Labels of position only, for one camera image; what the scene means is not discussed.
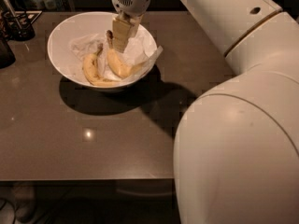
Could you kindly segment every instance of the white bowl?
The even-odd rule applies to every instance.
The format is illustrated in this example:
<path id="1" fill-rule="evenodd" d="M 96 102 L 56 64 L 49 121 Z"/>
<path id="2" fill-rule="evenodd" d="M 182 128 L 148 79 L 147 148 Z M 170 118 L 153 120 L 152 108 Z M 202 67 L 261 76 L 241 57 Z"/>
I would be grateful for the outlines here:
<path id="1" fill-rule="evenodd" d="M 62 21 L 52 31 L 48 41 L 48 54 L 56 70 L 64 77 L 79 85 L 107 92 L 121 91 L 123 88 L 131 86 L 140 78 L 144 77 L 150 69 L 133 81 L 120 82 L 113 87 L 94 86 L 83 74 L 82 61 L 80 61 L 69 48 L 70 41 L 75 38 L 90 34 L 104 35 L 106 30 L 112 30 L 112 19 L 115 16 L 117 16 L 117 14 L 108 12 L 86 12 Z M 142 32 L 144 36 L 144 51 L 146 55 L 150 57 L 157 49 L 156 42 L 149 31 L 142 25 L 139 25 L 138 32 Z"/>

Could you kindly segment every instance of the countertop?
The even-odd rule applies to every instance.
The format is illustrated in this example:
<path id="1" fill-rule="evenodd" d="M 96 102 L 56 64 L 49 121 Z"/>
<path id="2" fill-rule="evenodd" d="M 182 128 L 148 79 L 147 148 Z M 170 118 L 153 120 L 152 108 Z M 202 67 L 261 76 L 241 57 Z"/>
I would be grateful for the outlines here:
<path id="1" fill-rule="evenodd" d="M 152 71 L 120 93 L 86 89 L 47 54 L 51 31 L 74 14 L 44 12 L 36 37 L 8 43 L 16 62 L 0 69 L 1 180 L 173 178 L 179 120 L 232 70 L 188 12 L 147 12 L 142 24 L 164 48 Z"/>

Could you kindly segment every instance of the cable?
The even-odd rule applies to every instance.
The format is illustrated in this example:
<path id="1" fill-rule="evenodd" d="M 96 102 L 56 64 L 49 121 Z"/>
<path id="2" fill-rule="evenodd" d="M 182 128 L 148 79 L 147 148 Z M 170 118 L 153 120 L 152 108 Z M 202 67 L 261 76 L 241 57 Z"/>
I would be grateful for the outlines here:
<path id="1" fill-rule="evenodd" d="M 0 198 L 0 201 L 4 201 L 4 203 L 0 206 L 0 212 L 4 209 L 4 207 L 8 204 L 11 205 L 11 208 L 13 210 L 13 220 L 11 222 L 11 224 L 15 224 L 16 222 L 16 210 L 14 208 L 14 204 L 11 203 L 9 200 L 5 199 L 5 198 Z"/>

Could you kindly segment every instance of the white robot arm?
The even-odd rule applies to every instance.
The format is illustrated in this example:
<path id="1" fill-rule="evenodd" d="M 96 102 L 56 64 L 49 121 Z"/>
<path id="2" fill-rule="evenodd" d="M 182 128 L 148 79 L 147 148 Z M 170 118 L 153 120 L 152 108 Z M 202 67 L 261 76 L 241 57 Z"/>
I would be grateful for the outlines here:
<path id="1" fill-rule="evenodd" d="M 271 0 L 181 0 L 239 76 L 182 118 L 183 224 L 299 223 L 299 25 Z"/>

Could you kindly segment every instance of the dark countertop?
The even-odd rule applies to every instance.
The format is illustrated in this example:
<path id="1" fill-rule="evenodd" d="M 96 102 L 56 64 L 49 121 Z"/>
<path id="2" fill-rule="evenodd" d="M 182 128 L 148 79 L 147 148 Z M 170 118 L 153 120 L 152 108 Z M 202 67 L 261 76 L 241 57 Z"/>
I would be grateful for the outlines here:
<path id="1" fill-rule="evenodd" d="M 36 37 L 9 41 L 0 69 L 1 180 L 173 178 L 179 120 L 203 92 L 232 77 L 188 12 L 148 12 L 143 25 L 164 48 L 156 66 L 117 94 L 88 90 L 50 63 L 54 27 L 75 13 L 43 13 Z"/>

